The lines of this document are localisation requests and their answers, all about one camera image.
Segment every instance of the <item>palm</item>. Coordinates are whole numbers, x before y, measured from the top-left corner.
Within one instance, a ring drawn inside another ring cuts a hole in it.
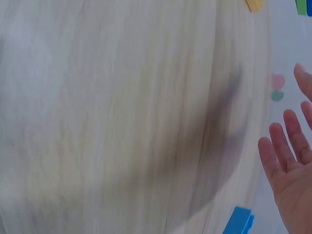
[[[301,109],[312,127],[311,104],[304,102]],[[312,218],[312,151],[296,114],[286,110],[284,121],[297,160],[294,159],[283,128],[278,123],[270,126],[272,142],[265,137],[260,139],[260,157],[288,231],[291,234],[312,233],[312,225],[311,229],[306,227],[306,223],[310,223]]]

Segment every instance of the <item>blue toy block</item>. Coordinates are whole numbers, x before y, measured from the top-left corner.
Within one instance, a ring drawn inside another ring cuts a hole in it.
[[[308,16],[312,16],[312,0],[307,0],[307,13]]]
[[[235,207],[223,234],[248,234],[254,222],[252,211]]]

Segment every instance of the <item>light wooden table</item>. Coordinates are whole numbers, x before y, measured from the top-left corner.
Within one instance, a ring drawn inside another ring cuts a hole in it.
[[[268,12],[244,0],[1,0],[7,234],[220,234],[249,207]]]

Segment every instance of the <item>white floor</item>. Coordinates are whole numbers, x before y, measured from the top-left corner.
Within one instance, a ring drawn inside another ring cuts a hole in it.
[[[312,72],[312,18],[299,16],[294,0],[268,0],[271,21],[273,72],[285,76],[284,98],[272,102],[271,122],[282,122],[285,109],[293,109],[310,142],[312,134],[300,111],[306,98],[300,93],[293,78],[296,62]],[[273,194],[262,172],[253,204],[255,222],[251,234],[287,234],[274,203]]]

